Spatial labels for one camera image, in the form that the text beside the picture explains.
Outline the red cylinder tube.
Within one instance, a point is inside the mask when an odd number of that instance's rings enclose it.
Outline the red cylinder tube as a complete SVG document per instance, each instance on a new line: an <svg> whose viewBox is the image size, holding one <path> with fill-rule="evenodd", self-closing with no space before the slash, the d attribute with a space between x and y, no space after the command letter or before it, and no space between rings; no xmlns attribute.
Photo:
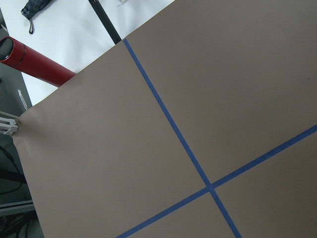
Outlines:
<svg viewBox="0 0 317 238"><path fill-rule="evenodd" d="M10 36L0 40L0 62L55 87L60 87L76 75Z"/></svg>

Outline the folded dark umbrella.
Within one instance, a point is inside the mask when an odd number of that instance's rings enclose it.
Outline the folded dark umbrella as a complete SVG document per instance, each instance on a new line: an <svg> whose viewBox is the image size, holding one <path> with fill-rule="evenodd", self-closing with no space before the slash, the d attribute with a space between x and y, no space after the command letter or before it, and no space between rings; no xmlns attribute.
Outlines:
<svg viewBox="0 0 317 238"><path fill-rule="evenodd" d="M47 7L52 0L29 0L26 5L22 8L21 14L29 21L29 34L34 33L34 16Z"/></svg>

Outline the aluminium frame profile post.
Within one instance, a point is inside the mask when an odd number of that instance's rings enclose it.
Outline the aluminium frame profile post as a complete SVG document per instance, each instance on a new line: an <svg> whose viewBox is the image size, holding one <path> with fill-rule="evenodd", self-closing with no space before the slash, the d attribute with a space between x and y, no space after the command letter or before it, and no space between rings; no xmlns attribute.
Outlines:
<svg viewBox="0 0 317 238"><path fill-rule="evenodd" d="M0 112L0 132L4 135L13 135L19 131L19 116Z"/></svg>

